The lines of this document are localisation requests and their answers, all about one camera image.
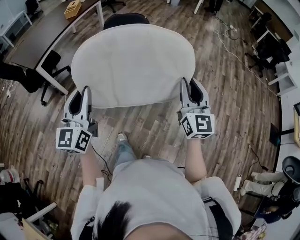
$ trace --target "black strap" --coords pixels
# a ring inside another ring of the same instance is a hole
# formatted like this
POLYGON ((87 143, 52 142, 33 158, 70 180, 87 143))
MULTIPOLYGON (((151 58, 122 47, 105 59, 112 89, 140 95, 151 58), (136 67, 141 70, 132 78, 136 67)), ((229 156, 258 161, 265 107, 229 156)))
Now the black strap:
POLYGON ((233 238, 233 227, 231 226, 231 223, 226 217, 220 204, 213 199, 212 201, 215 205, 210 206, 210 210, 216 221, 219 240, 231 240, 233 238))
POLYGON ((92 217, 85 225, 79 236, 79 240, 92 239, 95 217, 92 217))

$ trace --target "dark hair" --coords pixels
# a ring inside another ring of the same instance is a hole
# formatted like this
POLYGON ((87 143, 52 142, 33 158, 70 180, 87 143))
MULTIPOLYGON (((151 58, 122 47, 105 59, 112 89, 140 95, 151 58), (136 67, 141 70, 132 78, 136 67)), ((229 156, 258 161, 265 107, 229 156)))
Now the dark hair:
POLYGON ((126 215, 130 208, 128 202, 115 202, 104 221, 99 220, 93 240, 123 240, 129 222, 126 215))

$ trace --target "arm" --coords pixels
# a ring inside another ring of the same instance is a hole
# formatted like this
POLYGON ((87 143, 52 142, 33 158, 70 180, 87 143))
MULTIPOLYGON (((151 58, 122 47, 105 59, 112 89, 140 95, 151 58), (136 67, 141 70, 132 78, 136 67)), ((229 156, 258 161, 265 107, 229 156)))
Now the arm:
POLYGON ((193 184, 206 177, 206 174, 200 139, 187 140, 186 179, 193 184))
POLYGON ((83 185, 96 186, 96 179, 102 178, 103 174, 91 144, 88 146, 86 153, 80 155, 80 161, 83 185))

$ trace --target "jeans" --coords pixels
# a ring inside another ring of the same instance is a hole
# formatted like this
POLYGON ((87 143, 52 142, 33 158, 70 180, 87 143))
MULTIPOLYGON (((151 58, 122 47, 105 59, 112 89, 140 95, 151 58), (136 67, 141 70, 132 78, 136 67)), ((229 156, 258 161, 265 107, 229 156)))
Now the jeans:
POLYGON ((118 143, 119 148, 118 148, 118 155, 117 155, 117 161, 114 167, 117 165, 120 165, 122 163, 130 162, 130 161, 135 161, 136 156, 132 150, 132 147, 129 145, 128 142, 122 141, 118 143))

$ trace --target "dark desk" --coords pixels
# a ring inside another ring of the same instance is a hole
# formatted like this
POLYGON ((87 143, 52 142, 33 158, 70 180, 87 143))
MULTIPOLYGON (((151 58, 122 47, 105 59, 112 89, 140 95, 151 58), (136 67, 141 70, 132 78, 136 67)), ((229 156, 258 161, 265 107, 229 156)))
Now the dark desk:
POLYGON ((70 2, 62 2, 52 12, 39 20, 36 26, 31 27, 18 46, 11 61, 17 65, 37 70, 47 81, 64 94, 68 91, 55 79, 41 68, 46 56, 54 48, 57 42, 74 24, 93 7, 97 7, 101 26, 104 25, 102 7, 100 0, 86 0, 77 16, 66 19, 64 12, 70 2))

